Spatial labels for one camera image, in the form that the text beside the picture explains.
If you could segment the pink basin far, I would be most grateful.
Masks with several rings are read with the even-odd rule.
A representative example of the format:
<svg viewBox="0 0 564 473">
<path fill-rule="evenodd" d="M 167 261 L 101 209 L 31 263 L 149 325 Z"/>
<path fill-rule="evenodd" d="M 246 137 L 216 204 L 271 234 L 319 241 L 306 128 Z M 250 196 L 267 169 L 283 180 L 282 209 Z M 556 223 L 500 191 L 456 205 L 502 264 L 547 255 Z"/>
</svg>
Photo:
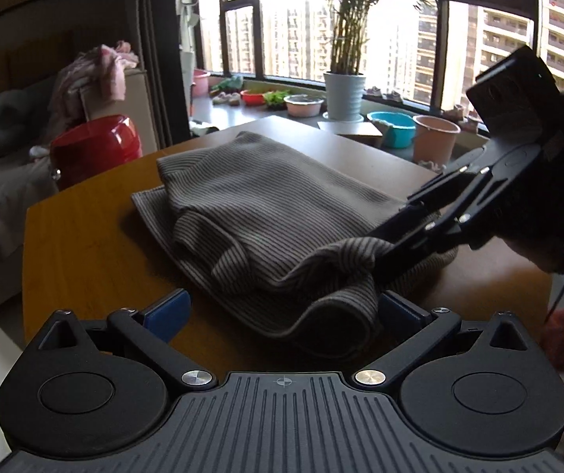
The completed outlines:
<svg viewBox="0 0 564 473">
<path fill-rule="evenodd" d="M 193 71 L 192 96 L 203 97 L 210 90 L 210 73 L 205 69 L 195 69 Z"/>
</svg>

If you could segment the pink metal bowl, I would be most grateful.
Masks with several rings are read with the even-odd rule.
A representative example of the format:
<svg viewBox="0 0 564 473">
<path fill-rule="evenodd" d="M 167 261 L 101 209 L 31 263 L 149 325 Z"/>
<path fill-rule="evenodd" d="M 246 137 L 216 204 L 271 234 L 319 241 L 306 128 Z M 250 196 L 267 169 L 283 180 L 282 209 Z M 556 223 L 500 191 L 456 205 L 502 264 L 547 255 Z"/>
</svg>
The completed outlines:
<svg viewBox="0 0 564 473">
<path fill-rule="evenodd" d="M 324 98 L 307 94 L 290 94 L 284 97 L 288 115 L 297 119 L 309 119 L 321 113 Z"/>
</svg>

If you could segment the beige cabinet box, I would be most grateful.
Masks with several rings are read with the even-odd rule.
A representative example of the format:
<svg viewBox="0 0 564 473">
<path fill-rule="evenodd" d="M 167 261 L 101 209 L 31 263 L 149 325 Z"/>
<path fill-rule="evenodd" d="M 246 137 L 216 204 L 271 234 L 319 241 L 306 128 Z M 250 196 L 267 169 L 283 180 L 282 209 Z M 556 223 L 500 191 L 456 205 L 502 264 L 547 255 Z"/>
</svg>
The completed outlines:
<svg viewBox="0 0 564 473">
<path fill-rule="evenodd" d="M 126 93 L 124 101 L 106 101 L 102 98 L 99 84 L 94 82 L 80 91 L 80 99 L 88 121 L 107 115 L 126 115 L 137 128 L 142 154 L 158 151 L 158 143 L 150 96 L 147 90 L 147 73 L 141 69 L 128 69 L 125 72 Z"/>
</svg>

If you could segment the grey neck pillow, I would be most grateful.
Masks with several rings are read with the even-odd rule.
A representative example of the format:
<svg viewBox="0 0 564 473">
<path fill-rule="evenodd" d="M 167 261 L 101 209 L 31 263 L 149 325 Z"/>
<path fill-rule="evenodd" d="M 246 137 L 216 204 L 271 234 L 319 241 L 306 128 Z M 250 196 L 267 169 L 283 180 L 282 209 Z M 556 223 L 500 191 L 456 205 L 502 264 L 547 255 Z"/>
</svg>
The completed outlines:
<svg viewBox="0 0 564 473">
<path fill-rule="evenodd" d="M 0 93 L 0 158 L 30 145 L 41 132 L 42 103 L 23 90 Z"/>
</svg>

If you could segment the grey striped knit garment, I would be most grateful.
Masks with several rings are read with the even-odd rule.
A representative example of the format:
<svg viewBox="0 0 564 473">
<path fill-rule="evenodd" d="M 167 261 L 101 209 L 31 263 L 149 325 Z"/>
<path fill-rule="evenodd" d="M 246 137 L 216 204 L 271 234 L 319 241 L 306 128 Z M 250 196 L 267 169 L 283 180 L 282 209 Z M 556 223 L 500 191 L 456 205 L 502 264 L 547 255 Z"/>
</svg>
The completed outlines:
<svg viewBox="0 0 564 473">
<path fill-rule="evenodd" d="M 160 185 L 132 196 L 148 230 L 195 286 L 263 336 L 364 342 L 378 324 L 377 281 L 409 291 L 456 256 L 380 274 L 393 241 L 373 232 L 399 202 L 260 134 L 160 158 L 157 169 Z"/>
</svg>

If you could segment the red round stool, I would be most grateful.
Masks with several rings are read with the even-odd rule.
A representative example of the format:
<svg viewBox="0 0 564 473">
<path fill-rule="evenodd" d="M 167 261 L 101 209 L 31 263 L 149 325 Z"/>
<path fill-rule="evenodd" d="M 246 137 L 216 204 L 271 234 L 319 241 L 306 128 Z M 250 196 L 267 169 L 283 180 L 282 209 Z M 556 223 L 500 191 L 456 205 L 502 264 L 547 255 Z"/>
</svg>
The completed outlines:
<svg viewBox="0 0 564 473">
<path fill-rule="evenodd" d="M 60 191 L 142 156 L 132 119 L 114 114 L 88 121 L 50 143 L 52 177 Z"/>
</svg>

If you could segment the teal plastic basin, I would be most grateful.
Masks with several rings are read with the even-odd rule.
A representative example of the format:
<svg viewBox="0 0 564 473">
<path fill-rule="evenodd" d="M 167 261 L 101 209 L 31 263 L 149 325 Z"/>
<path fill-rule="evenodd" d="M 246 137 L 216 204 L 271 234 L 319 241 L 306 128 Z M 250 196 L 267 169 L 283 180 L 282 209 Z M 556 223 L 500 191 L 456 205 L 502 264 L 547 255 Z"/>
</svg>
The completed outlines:
<svg viewBox="0 0 564 473">
<path fill-rule="evenodd" d="M 386 149 L 407 149 L 414 141 L 416 123 L 401 112 L 374 111 L 367 119 L 382 133 L 382 147 Z"/>
</svg>

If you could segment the white ribbed plant pot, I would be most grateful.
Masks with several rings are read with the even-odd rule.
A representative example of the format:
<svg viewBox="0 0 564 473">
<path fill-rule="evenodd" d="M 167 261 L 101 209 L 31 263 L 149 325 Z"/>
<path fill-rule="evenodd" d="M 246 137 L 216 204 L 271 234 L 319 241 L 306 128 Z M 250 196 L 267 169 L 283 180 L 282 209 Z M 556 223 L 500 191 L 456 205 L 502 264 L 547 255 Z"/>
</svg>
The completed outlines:
<svg viewBox="0 0 564 473">
<path fill-rule="evenodd" d="M 364 94 L 365 77 L 326 73 L 327 120 L 336 122 L 358 122 L 361 116 L 361 101 Z"/>
</svg>

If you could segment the red plastic basin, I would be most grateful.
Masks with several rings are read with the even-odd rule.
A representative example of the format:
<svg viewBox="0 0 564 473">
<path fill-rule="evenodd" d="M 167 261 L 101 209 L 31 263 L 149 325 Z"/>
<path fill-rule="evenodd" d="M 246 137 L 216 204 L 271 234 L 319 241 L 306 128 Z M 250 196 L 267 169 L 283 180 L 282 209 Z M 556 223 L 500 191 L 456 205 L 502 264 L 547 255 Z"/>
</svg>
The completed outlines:
<svg viewBox="0 0 564 473">
<path fill-rule="evenodd" d="M 246 107 L 257 107 L 266 104 L 264 94 L 260 92 L 243 90 L 240 92 L 240 97 Z"/>
</svg>

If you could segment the white floor cleaner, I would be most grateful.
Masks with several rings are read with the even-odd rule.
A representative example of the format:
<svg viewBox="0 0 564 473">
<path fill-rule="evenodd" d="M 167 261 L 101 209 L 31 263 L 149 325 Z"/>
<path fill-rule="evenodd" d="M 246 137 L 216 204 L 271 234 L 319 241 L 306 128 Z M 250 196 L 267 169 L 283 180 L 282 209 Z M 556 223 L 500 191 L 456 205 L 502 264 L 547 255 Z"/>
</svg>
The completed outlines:
<svg viewBox="0 0 564 473">
<path fill-rule="evenodd" d="M 192 118 L 193 90 L 195 89 L 195 26 L 199 23 L 199 14 L 195 8 L 199 0 L 176 0 L 176 13 L 180 25 L 180 67 L 188 119 Z"/>
</svg>

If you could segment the green bamboo plant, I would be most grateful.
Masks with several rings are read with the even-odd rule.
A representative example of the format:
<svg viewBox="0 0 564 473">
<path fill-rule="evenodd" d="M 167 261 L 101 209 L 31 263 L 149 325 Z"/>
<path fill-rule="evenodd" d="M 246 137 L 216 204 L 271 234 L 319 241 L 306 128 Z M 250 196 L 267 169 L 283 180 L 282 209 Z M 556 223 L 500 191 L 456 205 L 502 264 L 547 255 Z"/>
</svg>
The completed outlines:
<svg viewBox="0 0 564 473">
<path fill-rule="evenodd" d="M 330 74 L 359 76 L 369 11 L 381 0 L 333 0 Z"/>
</svg>

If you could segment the pink clothes pile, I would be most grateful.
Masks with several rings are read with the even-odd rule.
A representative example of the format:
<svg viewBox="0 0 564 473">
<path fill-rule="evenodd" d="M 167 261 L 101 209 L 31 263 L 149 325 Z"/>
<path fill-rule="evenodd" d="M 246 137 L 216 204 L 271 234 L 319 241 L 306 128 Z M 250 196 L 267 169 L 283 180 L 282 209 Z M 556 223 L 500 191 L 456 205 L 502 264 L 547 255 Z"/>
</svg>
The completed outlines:
<svg viewBox="0 0 564 473">
<path fill-rule="evenodd" d="M 128 42 L 118 41 L 114 47 L 99 45 L 78 54 L 71 64 L 62 69 L 54 81 L 49 101 L 52 129 L 64 129 L 80 116 L 78 92 L 97 82 L 104 101 L 124 101 L 126 96 L 125 72 L 136 69 L 138 56 Z"/>
</svg>

